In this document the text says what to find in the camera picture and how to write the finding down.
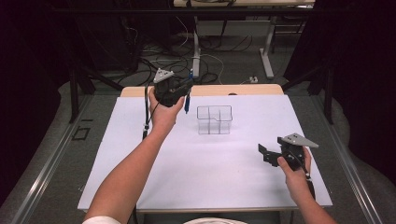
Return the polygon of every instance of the clear plastic box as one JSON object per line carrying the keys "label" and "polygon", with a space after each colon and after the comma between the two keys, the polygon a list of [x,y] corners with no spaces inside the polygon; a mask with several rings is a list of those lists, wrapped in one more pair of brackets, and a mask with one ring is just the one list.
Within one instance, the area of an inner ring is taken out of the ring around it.
{"label": "clear plastic box", "polygon": [[197,107],[198,134],[228,134],[233,121],[230,105],[201,105]]}

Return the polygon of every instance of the shirt sleeve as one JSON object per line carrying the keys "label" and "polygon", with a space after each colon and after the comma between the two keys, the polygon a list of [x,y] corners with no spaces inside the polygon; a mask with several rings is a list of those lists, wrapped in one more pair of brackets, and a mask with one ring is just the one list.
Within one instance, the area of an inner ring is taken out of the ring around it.
{"label": "shirt sleeve", "polygon": [[82,224],[120,224],[120,222],[112,217],[90,217]]}

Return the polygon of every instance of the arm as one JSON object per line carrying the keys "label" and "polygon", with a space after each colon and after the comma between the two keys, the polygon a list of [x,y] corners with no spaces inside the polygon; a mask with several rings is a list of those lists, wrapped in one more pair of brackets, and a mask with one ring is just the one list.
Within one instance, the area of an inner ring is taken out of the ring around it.
{"label": "arm", "polygon": [[90,217],[113,217],[120,223],[127,223],[143,187],[149,177],[151,167],[166,136],[171,132],[178,111],[183,106],[184,97],[176,105],[158,105],[151,88],[150,113],[153,127],[149,135],[105,178],[93,197],[84,220]]}
{"label": "arm", "polygon": [[[309,151],[303,147],[305,154],[305,166],[308,172],[311,169],[311,155]],[[309,191],[306,183],[305,173],[302,169],[292,171],[283,157],[277,159],[279,166],[282,168],[286,176],[286,184],[290,191],[291,198],[296,202],[297,206],[304,217],[307,224],[320,223],[330,224],[336,223],[334,219],[315,201]]]}

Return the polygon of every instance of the desk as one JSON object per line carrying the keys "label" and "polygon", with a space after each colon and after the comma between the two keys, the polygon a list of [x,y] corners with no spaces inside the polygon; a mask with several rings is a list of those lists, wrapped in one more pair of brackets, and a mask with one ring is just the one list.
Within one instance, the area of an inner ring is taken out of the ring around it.
{"label": "desk", "polygon": [[[186,0],[175,0],[175,7],[185,7]],[[315,0],[236,0],[233,7],[285,7],[313,5]],[[192,7],[226,7],[225,3],[205,3],[191,0]],[[194,33],[194,57],[192,70],[194,77],[199,76],[199,64],[201,50],[199,48],[198,35],[221,35],[223,21],[198,21],[195,17],[196,33]],[[228,21],[223,35],[255,35],[265,36],[264,48],[260,49],[262,64],[267,78],[274,78],[268,51],[271,46],[272,37],[276,26],[276,17],[270,21]]]}
{"label": "desk", "polygon": [[[103,179],[141,141],[142,94],[142,88],[127,88],[119,97],[78,209],[89,208]],[[303,134],[289,97],[282,94],[280,87],[194,86],[191,95],[191,111],[188,115],[178,114],[177,124],[163,143],[137,203],[137,211],[230,212],[296,208],[282,171],[263,162],[258,151],[259,143],[269,150],[280,151],[276,142],[278,136],[294,132]],[[198,134],[194,110],[203,104],[233,107],[230,134]],[[318,203],[332,205],[315,160],[311,170]]]}

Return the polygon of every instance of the hand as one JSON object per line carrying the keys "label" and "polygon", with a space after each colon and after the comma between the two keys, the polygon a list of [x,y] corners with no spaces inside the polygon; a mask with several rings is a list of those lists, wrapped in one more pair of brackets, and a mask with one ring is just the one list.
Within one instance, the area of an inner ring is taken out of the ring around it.
{"label": "hand", "polygon": [[163,131],[168,134],[176,123],[177,113],[183,107],[184,96],[178,99],[177,103],[171,107],[167,107],[158,103],[155,99],[154,88],[151,88],[148,93],[149,112],[152,119],[152,130]]}
{"label": "hand", "polygon": [[[303,147],[303,151],[305,168],[308,173],[310,173],[311,155],[309,154],[309,151],[308,149],[306,149],[306,147]],[[285,173],[286,185],[288,186],[290,197],[294,200],[294,202],[298,205],[302,200],[312,198],[311,192],[309,191],[309,187],[306,183],[304,170],[300,168],[296,171],[292,171],[283,157],[277,158],[277,162],[279,163],[280,168],[282,168],[283,172]]]}

